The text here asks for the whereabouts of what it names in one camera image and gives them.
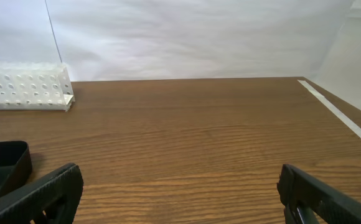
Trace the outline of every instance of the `wooden table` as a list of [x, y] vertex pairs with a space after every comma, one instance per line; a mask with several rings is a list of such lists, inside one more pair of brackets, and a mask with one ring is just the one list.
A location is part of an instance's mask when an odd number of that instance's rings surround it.
[[[361, 111], [313, 86], [361, 127]], [[73, 88], [67, 113], [0, 111], [0, 141], [29, 143], [31, 180], [80, 166], [75, 223], [284, 223], [284, 163], [361, 202], [361, 139], [297, 78]]]

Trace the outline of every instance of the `white backdrop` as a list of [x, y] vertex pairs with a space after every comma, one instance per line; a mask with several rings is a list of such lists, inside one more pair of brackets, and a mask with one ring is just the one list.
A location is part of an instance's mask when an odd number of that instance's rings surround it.
[[[47, 0], [73, 81], [316, 73], [352, 0]], [[57, 61], [44, 2], [0, 0], [0, 60]]]

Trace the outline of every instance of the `white perforated rack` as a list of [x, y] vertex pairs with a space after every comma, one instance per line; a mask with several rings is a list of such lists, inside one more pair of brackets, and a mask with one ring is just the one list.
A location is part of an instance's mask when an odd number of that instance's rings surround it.
[[74, 102], [66, 66], [0, 62], [0, 110], [65, 110]]

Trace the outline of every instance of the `black tray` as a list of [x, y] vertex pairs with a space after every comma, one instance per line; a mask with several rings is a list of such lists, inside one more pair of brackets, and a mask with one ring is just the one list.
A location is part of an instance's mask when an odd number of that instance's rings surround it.
[[0, 197], [23, 186], [31, 171], [30, 151], [26, 142], [0, 142]]

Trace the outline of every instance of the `brown tabletop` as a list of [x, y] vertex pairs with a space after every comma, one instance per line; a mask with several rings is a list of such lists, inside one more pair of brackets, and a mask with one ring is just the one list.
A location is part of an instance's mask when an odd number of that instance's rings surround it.
[[[361, 111], [313, 86], [361, 127]], [[0, 141], [29, 143], [31, 180], [80, 166], [75, 223], [284, 223], [284, 163], [361, 202], [361, 139], [297, 78], [73, 89], [68, 112], [0, 111]]]

